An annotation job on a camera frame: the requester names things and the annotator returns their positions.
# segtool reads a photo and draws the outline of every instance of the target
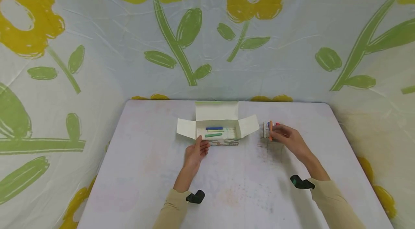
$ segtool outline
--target black clamp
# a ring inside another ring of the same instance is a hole
[[[205,198],[205,193],[201,190],[198,190],[196,194],[191,193],[186,197],[186,201],[189,203],[200,204]]]
[[[300,189],[314,189],[316,186],[308,180],[302,180],[298,175],[292,175],[290,177],[291,182],[296,188]]]

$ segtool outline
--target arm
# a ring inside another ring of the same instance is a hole
[[[284,144],[306,167],[312,177],[309,181],[316,186],[311,191],[312,199],[323,213],[330,229],[365,228],[297,130],[286,125],[276,125],[270,135]]]
[[[199,170],[200,162],[208,154],[209,147],[209,142],[202,141],[202,136],[199,136],[195,144],[186,148],[183,168],[166,198],[153,229],[179,229],[187,213],[186,197],[191,194],[188,191],[190,184]]]

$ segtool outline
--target green stem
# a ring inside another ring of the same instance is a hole
[[[71,141],[59,138],[0,139],[0,155],[32,154],[46,152],[82,152],[84,140]]]
[[[249,21],[246,21],[244,23],[244,26],[242,27],[242,32],[239,37],[238,43],[236,44],[235,48],[233,49],[232,53],[229,55],[227,62],[232,62],[232,60],[236,57],[236,54],[238,53],[243,41],[245,40],[246,31],[248,30]]]
[[[406,95],[407,93],[414,93],[415,92],[415,86],[410,87],[404,87],[401,89],[402,94]]]
[[[69,72],[68,68],[66,67],[65,63],[59,58],[59,56],[56,54],[56,52],[52,49],[52,47],[47,46],[46,47],[47,52],[52,56],[52,58],[56,61],[56,63],[60,66],[60,68],[63,70],[63,73],[68,77],[69,81],[72,84],[72,87],[74,88],[75,92],[77,94],[80,93],[79,85],[77,84],[76,80],[74,79],[73,75]]]
[[[349,78],[352,72],[359,65],[363,56],[365,55],[366,46],[370,43],[373,34],[375,33],[380,22],[383,20],[387,12],[390,10],[391,6],[395,0],[387,0],[383,5],[377,10],[377,12],[372,16],[372,18],[365,25],[363,30],[360,32],[359,37],[357,38],[352,51],[350,52],[349,58],[339,75],[336,82],[331,87],[330,91],[339,91],[344,82]]]
[[[163,7],[161,7],[160,1],[153,0],[153,5],[155,8],[156,19],[159,24],[161,33],[163,34],[164,39],[166,40],[167,44],[169,44],[171,51],[173,52],[174,56],[179,62],[180,67],[182,68],[184,75],[186,76],[186,79],[189,83],[189,86],[197,86],[196,79],[193,75],[192,67],[190,66],[190,63],[187,60],[187,57],[184,54],[182,48],[177,43],[177,39],[170,28],[169,22],[167,21]]]

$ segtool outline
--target person's left hand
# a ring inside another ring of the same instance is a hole
[[[183,169],[188,169],[194,177],[199,170],[200,162],[208,154],[209,147],[209,141],[202,141],[202,136],[199,135],[195,144],[186,148]]]

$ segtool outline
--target beige sleeve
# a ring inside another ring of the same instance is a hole
[[[179,229],[187,213],[186,197],[190,194],[190,191],[178,193],[170,190],[153,229]]]
[[[308,180],[316,186],[311,190],[312,199],[323,213],[330,229],[366,228],[333,181]]]

